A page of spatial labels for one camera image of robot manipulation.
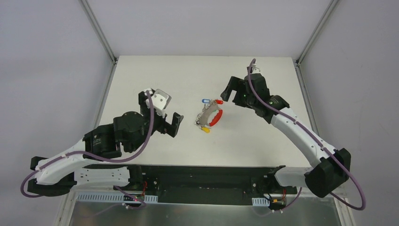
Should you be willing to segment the keyring bunch with tags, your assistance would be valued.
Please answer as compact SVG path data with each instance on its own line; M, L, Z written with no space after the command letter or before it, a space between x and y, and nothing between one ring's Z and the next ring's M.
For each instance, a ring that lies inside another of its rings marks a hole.
M223 115L220 105L224 103L221 99L211 99L211 103L204 104L201 112L196 116L194 125L205 133L210 133L211 128L215 126Z

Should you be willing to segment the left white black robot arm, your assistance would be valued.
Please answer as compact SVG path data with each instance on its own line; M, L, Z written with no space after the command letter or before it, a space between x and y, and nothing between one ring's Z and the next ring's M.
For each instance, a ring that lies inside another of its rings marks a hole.
M31 159L31 173L22 181L21 194L29 198L65 195L75 186L112 186L117 189L144 189L142 169L128 162L146 148L158 132L175 137L183 116L174 113L166 120L171 100L162 90L139 93L140 112L129 111L85 134L69 149L53 156Z

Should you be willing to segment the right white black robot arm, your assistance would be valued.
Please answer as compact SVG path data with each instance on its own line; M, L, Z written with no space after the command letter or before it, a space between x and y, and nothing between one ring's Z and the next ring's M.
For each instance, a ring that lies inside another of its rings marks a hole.
M236 91L233 103L253 109L259 117L281 131L305 156L310 167L279 166L270 173L267 187L279 193L286 186L308 188L323 198L349 179L342 167L350 170L351 154L336 149L299 121L289 104L278 95L270 95L265 78L255 73L251 80L232 76L220 97L228 101Z

